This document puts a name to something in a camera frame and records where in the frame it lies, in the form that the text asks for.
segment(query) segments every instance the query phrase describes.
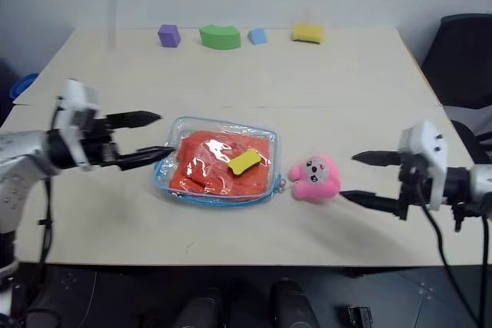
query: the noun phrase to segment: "plush toy face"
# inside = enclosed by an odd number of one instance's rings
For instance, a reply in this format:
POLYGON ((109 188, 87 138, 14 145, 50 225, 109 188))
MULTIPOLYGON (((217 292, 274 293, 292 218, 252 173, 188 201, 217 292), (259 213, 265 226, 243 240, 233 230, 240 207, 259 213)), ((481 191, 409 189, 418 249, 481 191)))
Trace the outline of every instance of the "plush toy face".
POLYGON ((320 201, 340 191, 340 175, 335 163, 323 155, 310 157, 289 171, 289 179, 296 181, 292 194, 299 200, 320 201))

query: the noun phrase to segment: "white table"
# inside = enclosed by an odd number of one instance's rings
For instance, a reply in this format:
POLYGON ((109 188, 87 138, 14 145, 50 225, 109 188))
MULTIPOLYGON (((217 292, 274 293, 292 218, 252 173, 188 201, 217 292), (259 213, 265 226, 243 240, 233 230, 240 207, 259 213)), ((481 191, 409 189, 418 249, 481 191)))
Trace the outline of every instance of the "white table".
MULTIPOLYGON (((122 151, 163 144, 178 116, 227 117, 278 132, 284 174, 297 161, 313 153, 325 153, 340 168, 343 190, 374 190, 381 196, 395 197, 399 187, 397 168, 370 167, 350 158, 360 151, 395 149, 404 128, 427 118, 443 131, 450 145, 449 165, 471 165, 442 107, 395 31, 330 31, 325 46, 283 42, 280 35, 288 33, 274 30, 268 32, 269 44, 254 47, 245 43, 243 48, 230 52, 210 51, 197 45, 192 38, 196 31, 185 32, 180 48, 175 50, 141 42, 146 37, 154 41, 154 33, 155 30, 122 31, 118 49, 113 52, 96 48, 103 39, 94 33, 84 33, 84 37, 73 35, 43 71, 42 78, 18 99, 33 105, 15 107, 2 130, 46 129, 54 95, 63 90, 63 80, 76 77, 98 89, 103 114, 145 109, 163 115, 161 121, 146 128, 118 132, 115 137, 122 151), (338 53, 330 50, 330 40, 337 40, 341 47, 338 53), (376 40, 380 44, 370 53, 366 43, 376 40), (123 45, 133 45, 133 49, 126 51, 123 45), (302 58, 303 53, 290 49, 291 45, 326 62, 317 64, 318 72, 308 73, 303 80, 292 78, 299 74, 301 65, 310 62, 302 58), (351 49, 355 54, 342 45, 357 45, 351 49), (291 61, 298 59, 299 63, 289 63, 280 69, 280 62, 271 68, 272 64, 264 61, 252 69, 253 61, 260 61, 255 57, 256 48, 263 53, 263 47, 293 58, 291 61), (383 66, 380 54, 391 62, 383 66), (84 68, 79 65, 81 55, 90 59, 84 68), (122 55, 127 56, 128 63, 116 68, 116 59, 122 55), (349 55, 355 56, 346 60, 349 55), (337 58, 339 63, 332 64, 330 57, 337 58), (202 58, 208 60, 208 68, 202 58), (367 59, 374 62, 373 68, 367 59), (103 61, 108 63, 106 69, 102 68, 103 61), (339 64, 352 68, 342 71, 337 69, 339 64), (183 67, 181 73, 177 73, 176 65, 183 67), (171 73, 157 79, 159 72, 169 70, 171 73), (212 70, 217 72, 217 80, 213 79, 212 70), (241 73, 235 74, 236 79, 229 83, 232 70, 241 73), (139 86, 132 77, 137 75, 141 76, 139 86), (333 81, 335 75, 345 83, 333 81), (217 94, 212 95, 200 82, 204 76, 223 89, 218 88, 217 94), (279 90, 283 92, 273 100, 263 94, 250 94, 250 100, 232 98, 232 94, 248 93, 243 87, 248 81, 257 81, 252 76, 267 76, 262 80, 263 91, 276 91, 275 76, 288 79, 289 86, 283 83, 285 86, 279 90), (393 81, 390 83, 386 76, 392 76, 393 81), (167 82, 177 80, 181 83, 167 82), (299 96, 308 96, 304 87, 311 80, 315 81, 316 90, 308 94, 311 100, 302 101, 299 96), (193 93, 192 85, 203 95, 193 93)), ((284 193, 266 204, 215 210, 167 200, 152 187, 151 175, 149 167, 123 173, 109 167, 91 173, 73 169, 57 177, 55 242, 49 261, 124 265, 440 265, 434 233, 417 208, 412 208, 408 221, 403 222, 390 214, 351 204, 342 197, 327 206, 315 206, 294 201, 289 193, 284 193)), ((41 229, 36 222, 44 209, 45 197, 38 185, 29 197, 18 232, 17 251, 22 260, 37 260, 41 229)), ((449 208, 443 207, 435 217, 443 229, 450 263, 478 264, 480 223, 476 219, 466 220, 461 233, 455 234, 449 208)))

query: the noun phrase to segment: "yellow sponge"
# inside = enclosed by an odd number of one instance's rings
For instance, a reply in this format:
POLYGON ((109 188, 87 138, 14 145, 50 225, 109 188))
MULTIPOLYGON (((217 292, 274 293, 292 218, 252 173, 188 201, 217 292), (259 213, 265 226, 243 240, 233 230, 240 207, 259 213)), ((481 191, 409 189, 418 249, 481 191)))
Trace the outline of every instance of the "yellow sponge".
POLYGON ((248 168, 253 167, 254 165, 261 162, 261 156, 255 149, 247 149, 243 154, 235 157, 231 161, 229 161, 229 167, 232 169, 232 172, 238 176, 243 174, 248 168))
POLYGON ((324 27, 321 25, 308 25, 297 23, 292 32, 292 40, 311 41, 320 44, 324 37, 324 27))

